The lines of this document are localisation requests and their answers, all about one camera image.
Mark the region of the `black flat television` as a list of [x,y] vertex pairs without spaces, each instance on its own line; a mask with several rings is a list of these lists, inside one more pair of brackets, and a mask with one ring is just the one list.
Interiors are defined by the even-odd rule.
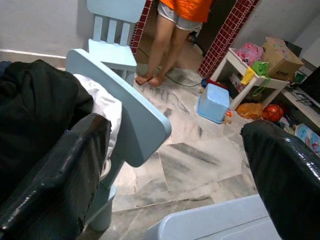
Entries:
[[320,66],[300,84],[299,88],[312,102],[320,105]]

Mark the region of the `blue printed toy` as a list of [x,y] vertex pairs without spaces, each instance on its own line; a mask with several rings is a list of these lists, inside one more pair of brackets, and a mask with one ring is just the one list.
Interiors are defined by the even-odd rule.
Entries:
[[320,158],[320,137],[313,130],[301,123],[295,128],[295,136]]

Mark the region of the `person in orange shirt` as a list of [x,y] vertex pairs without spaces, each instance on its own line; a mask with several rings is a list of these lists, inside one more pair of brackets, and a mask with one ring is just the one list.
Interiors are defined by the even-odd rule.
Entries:
[[176,63],[188,35],[206,23],[214,0],[159,0],[155,38],[147,72],[137,75],[139,85],[160,86]]

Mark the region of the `small white side table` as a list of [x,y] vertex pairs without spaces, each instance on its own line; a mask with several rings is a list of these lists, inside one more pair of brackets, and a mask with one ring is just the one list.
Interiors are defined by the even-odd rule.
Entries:
[[[222,58],[221,62],[211,75],[210,79],[214,82],[218,80],[227,79],[232,75],[232,70],[239,73],[242,77],[247,71],[248,65],[241,60],[237,55],[236,49],[229,48]],[[267,78],[255,74],[253,79],[245,86],[245,88],[237,94],[230,102],[230,110],[235,111],[238,105],[245,99],[254,87],[259,87]],[[262,101],[263,107],[268,106],[274,98],[289,84],[288,81],[271,78],[269,83],[265,86],[266,89],[272,89],[270,94]]]

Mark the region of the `black garment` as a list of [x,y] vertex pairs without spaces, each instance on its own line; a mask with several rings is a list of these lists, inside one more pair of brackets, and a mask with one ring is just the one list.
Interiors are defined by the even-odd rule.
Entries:
[[42,60],[11,63],[0,76],[0,204],[94,100],[71,73]]

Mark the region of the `white television bench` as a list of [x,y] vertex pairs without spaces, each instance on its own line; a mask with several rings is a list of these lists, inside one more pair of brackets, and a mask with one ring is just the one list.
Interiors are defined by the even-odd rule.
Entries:
[[302,100],[287,88],[284,88],[281,93],[294,106],[290,113],[300,123],[307,125],[317,134],[320,133],[320,108],[313,102],[307,105],[307,100]]

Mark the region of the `light blue plastic box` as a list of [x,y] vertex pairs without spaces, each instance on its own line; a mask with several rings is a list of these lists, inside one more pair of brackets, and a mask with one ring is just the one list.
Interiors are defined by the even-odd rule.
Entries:
[[207,120],[221,124],[229,107],[228,90],[209,83],[198,98],[196,112]]

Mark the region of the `white garment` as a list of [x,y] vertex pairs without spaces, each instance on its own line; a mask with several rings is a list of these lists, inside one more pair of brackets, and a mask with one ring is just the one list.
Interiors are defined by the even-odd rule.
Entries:
[[111,123],[107,153],[100,175],[100,179],[103,180],[110,172],[112,166],[111,155],[116,146],[122,122],[122,103],[91,78],[81,74],[74,74],[73,76],[78,79],[80,84],[93,98],[92,112],[103,116]]

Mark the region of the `pink bag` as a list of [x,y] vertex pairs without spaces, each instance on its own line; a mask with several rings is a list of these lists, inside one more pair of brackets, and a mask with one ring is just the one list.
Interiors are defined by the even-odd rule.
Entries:
[[252,67],[257,61],[260,61],[263,55],[263,48],[254,43],[245,43],[241,48],[236,51],[237,56],[242,62]]

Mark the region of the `brown cardboard box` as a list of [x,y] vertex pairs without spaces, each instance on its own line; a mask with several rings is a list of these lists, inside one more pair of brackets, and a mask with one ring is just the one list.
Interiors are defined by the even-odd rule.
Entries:
[[289,81],[304,63],[279,38],[266,37],[262,46],[262,61],[268,62],[268,76]]

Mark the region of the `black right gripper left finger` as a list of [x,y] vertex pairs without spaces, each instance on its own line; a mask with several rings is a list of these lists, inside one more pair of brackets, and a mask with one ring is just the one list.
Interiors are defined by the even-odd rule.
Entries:
[[65,133],[0,207],[0,240],[76,240],[99,187],[111,122],[92,113]]

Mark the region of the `yellow toy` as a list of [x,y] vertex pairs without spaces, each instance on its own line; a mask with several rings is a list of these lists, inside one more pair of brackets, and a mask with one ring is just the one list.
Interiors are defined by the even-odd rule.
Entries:
[[248,85],[250,83],[250,81],[255,77],[255,75],[256,75],[255,71],[249,66],[246,69],[246,72],[243,75],[242,80],[240,81],[240,83],[242,85],[245,85],[245,86]]

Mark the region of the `orange plastic bag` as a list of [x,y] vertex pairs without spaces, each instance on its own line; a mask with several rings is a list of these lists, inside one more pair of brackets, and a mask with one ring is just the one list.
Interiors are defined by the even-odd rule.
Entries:
[[239,116],[245,119],[259,120],[263,116],[262,103],[243,103],[236,108]]

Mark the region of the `red ball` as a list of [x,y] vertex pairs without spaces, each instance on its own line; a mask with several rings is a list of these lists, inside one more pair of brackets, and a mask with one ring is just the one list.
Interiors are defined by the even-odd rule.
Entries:
[[277,104],[270,104],[263,109],[262,118],[269,122],[278,122],[284,116],[283,109]]

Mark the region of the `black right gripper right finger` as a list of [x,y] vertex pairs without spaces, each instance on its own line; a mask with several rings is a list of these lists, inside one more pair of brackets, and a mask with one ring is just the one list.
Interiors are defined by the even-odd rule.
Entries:
[[282,240],[320,240],[320,158],[276,124],[240,131],[256,189]]

